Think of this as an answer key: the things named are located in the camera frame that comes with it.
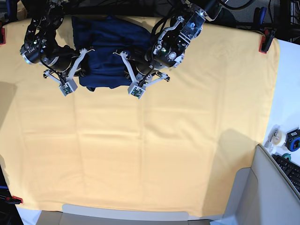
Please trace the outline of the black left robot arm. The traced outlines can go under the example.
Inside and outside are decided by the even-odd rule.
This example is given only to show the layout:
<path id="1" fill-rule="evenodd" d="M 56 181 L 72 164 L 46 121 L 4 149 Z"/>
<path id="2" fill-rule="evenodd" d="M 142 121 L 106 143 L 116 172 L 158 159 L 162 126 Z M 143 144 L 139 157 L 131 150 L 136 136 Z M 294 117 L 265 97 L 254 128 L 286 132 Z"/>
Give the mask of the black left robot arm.
<path id="1" fill-rule="evenodd" d="M 180 0 L 151 31 L 152 46 L 132 53 L 118 50 L 125 63 L 125 78 L 144 87 L 170 78 L 161 69 L 175 68 L 184 59 L 192 39 L 199 36 L 206 21 L 214 21 L 223 6 L 221 0 Z"/>

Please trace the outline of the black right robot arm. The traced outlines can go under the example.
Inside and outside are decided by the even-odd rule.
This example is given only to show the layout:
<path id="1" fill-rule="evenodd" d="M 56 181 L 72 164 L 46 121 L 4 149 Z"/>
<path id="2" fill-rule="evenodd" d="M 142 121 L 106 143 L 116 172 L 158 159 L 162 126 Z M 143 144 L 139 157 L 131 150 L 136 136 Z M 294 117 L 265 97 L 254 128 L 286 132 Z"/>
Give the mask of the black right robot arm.
<path id="1" fill-rule="evenodd" d="M 25 9 L 31 16 L 27 27 L 24 44 L 20 54 L 28 64 L 41 64 L 46 67 L 44 78 L 66 84 L 73 76 L 85 77 L 84 67 L 87 57 L 79 64 L 80 51 L 68 45 L 59 46 L 56 41 L 56 30 L 62 25 L 65 10 L 79 6 L 81 0 L 23 0 Z"/>

